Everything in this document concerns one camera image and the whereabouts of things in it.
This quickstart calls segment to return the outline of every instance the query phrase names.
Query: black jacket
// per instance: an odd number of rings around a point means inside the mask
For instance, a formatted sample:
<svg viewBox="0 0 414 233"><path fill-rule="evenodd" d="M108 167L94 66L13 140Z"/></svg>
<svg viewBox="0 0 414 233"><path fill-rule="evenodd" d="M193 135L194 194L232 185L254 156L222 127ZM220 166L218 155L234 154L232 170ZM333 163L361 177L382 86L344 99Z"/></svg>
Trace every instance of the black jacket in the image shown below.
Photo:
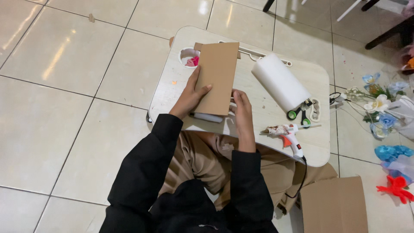
<svg viewBox="0 0 414 233"><path fill-rule="evenodd" d="M106 232L273 232L273 204L260 154L233 151L231 201L221 211L194 179L158 199L183 122L161 114L152 132L124 158L108 196Z"/></svg>

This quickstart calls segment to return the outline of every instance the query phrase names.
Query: white table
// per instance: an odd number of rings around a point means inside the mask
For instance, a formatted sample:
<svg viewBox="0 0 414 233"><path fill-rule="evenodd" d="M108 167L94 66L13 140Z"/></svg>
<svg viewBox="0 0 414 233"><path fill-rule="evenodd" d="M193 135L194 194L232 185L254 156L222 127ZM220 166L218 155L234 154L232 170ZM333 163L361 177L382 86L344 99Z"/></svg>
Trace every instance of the white table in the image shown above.
<svg viewBox="0 0 414 233"><path fill-rule="evenodd" d="M193 47L195 42L202 44L218 43L218 41L238 42L236 40L206 31L193 26L186 26L178 30L168 54L157 88L149 107L149 117L153 122L159 114L168 113L180 97L193 69L182 66L178 60L178 53L185 47ZM272 51L240 42L240 47L248 48L263 54ZM303 153L309 166L320 167L326 164L330 155L329 137L329 77L321 66L296 58L276 53L281 59L292 62L290 71L308 89L313 98L320 100L320 127L302 129L296 137L302 146ZM293 158L290 147L283 148L282 140L271 138L260 133L267 126L295 123L300 125L301 113L292 122L286 118L286 113L267 93L264 87L251 73L253 61L249 55L241 54L237 60L236 74L233 88L246 92L252 104L253 126L256 143L262 144ZM306 111L309 118L310 109ZM230 114L221 123L209 122L192 117L186 117L183 130L207 131L237 137L235 118Z"/></svg>

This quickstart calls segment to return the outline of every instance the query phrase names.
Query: cardboard box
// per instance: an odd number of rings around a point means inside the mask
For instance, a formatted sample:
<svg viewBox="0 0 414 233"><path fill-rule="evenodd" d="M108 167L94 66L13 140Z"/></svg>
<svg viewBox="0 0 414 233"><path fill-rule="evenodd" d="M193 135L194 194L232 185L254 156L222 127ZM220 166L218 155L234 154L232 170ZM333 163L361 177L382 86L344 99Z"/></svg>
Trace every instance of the cardboard box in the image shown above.
<svg viewBox="0 0 414 233"><path fill-rule="evenodd" d="M301 190L305 233L368 233L360 177L334 178Z"/></svg>
<svg viewBox="0 0 414 233"><path fill-rule="evenodd" d="M195 91L209 84L213 86L200 100L194 112L225 116L229 114L238 48L238 42L194 45L195 50L200 49L198 65L201 66Z"/></svg>

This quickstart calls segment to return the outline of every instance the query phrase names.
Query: person's left hand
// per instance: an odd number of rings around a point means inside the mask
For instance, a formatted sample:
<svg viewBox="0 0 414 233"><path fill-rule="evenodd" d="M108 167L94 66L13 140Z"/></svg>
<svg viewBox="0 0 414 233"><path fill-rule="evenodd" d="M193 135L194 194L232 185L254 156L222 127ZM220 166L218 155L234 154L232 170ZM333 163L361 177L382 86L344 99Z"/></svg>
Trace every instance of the person's left hand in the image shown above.
<svg viewBox="0 0 414 233"><path fill-rule="evenodd" d="M181 120L184 119L184 117L187 116L190 113L190 111L193 108L195 108L195 106L197 106L201 97L203 97L211 90L211 84L201 88L197 92L194 90L195 84L198 80L198 75L200 74L200 69L201 67L198 66L194 70L194 72L187 81L187 86L184 88L180 98L177 100L176 104L171 109L169 114L174 115L180 118Z"/></svg>

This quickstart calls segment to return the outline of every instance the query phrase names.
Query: red flower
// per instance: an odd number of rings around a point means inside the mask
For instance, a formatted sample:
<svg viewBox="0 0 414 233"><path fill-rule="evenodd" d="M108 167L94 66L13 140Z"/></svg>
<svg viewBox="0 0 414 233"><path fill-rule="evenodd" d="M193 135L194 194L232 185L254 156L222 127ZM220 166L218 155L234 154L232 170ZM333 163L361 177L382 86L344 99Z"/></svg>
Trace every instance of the red flower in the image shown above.
<svg viewBox="0 0 414 233"><path fill-rule="evenodd" d="M392 193L394 196L400 197L400 200L403 204L407 204L406 198L408 198L410 201L414 201L414 195L412 195L409 191L403 190L403 188L406 187L407 184L402 176L399 176L394 179L393 177L388 175L387 179L390 182L391 186L377 186L377 192Z"/></svg>

